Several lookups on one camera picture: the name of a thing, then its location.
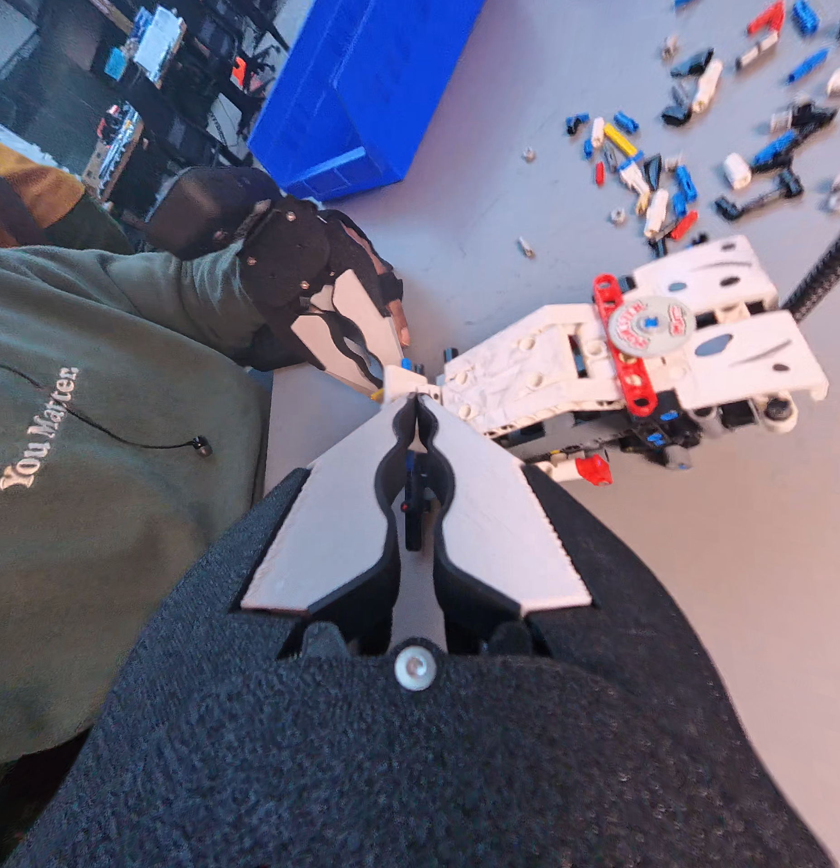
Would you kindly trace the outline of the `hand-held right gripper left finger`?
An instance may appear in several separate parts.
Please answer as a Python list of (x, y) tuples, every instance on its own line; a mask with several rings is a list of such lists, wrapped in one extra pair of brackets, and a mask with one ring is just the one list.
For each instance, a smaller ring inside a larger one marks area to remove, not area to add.
[(241, 611), (392, 633), (401, 576), (392, 505), (415, 429), (416, 397), (401, 397), (308, 466)]

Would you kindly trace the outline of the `cluttered black storage rack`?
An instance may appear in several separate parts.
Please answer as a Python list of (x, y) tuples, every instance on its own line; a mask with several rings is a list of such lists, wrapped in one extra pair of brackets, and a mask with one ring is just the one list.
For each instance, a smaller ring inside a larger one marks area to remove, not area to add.
[[(131, 69), (121, 81), (106, 74), (108, 49), (117, 48), (120, 28), (97, 9), (97, 2), (42, 2), (38, 24), (42, 42), (42, 94), (57, 112), (57, 144), (49, 151), (81, 169), (94, 144), (95, 128), (108, 105), (127, 99)], [(170, 9), (186, 23), (185, 36), (170, 61), (161, 89), (166, 101), (189, 122), (208, 124), (216, 97), (238, 107), (236, 88), (227, 82), (227, 62), (217, 57), (214, 38), (220, 31), (235, 31), (231, 22), (240, 16), (241, 30), (251, 27), (259, 37), (274, 39), (276, 18), (284, 2), (112, 2), (125, 17), (141, 10), (154, 13), (157, 6)]]

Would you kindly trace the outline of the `person's left forearm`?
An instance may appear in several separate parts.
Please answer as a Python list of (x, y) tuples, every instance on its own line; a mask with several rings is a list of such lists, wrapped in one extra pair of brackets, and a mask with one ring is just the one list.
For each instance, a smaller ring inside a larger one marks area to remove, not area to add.
[(107, 255), (100, 264), (142, 319), (263, 373), (303, 361), (245, 292), (239, 247), (184, 261), (168, 253)]

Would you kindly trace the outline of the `person's green sweatshirt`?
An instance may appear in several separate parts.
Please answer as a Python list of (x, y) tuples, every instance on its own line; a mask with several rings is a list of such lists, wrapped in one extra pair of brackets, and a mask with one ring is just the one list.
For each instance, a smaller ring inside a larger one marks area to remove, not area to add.
[(103, 254), (0, 248), (0, 766), (93, 724), (160, 601), (260, 492), (269, 399), (139, 317)]

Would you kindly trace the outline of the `pile of small brick pieces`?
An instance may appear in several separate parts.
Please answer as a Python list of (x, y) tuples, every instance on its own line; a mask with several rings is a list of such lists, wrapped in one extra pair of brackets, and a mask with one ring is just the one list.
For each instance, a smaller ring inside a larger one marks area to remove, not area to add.
[[(663, 160), (667, 221), (745, 233), (794, 285), (840, 239), (840, 2), (528, 2), (529, 112), (506, 239), (554, 273), (636, 262), (640, 195), (613, 168)], [(617, 154), (611, 168), (609, 153)]]

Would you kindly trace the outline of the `blue plastic bin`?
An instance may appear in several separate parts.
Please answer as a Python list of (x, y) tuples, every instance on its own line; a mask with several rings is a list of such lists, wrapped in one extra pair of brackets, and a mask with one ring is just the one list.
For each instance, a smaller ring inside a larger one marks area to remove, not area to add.
[(404, 179), (483, 1), (317, 1), (248, 138), (279, 187), (338, 201)]

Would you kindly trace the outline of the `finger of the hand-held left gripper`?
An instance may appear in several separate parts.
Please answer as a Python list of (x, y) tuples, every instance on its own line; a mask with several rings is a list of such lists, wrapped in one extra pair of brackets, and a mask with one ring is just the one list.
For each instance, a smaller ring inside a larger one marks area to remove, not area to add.
[(291, 325), (293, 335), (324, 373), (355, 392), (372, 396), (382, 389), (379, 364), (356, 341), (346, 337), (336, 314), (313, 312)]
[(404, 353), (392, 315), (381, 312), (351, 270), (327, 284), (329, 372), (382, 372), (401, 367)]

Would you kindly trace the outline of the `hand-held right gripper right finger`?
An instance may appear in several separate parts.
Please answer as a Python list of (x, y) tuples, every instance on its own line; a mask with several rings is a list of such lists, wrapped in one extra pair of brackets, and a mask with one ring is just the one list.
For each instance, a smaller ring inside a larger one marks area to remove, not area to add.
[(472, 635), (592, 596), (534, 493), (525, 464), (418, 397), (427, 484), (439, 504), (433, 580), (445, 620)]

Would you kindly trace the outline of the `white toy brick model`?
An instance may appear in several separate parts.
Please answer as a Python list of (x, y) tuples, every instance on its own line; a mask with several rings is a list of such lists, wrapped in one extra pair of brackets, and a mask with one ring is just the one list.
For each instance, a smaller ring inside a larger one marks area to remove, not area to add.
[(388, 366), (383, 403), (425, 393), (558, 483), (610, 484), (610, 449), (687, 470), (704, 439), (790, 432), (795, 394), (826, 398), (800, 324), (839, 281), (840, 234), (784, 303), (745, 236), (701, 237), (449, 353), (436, 384)]

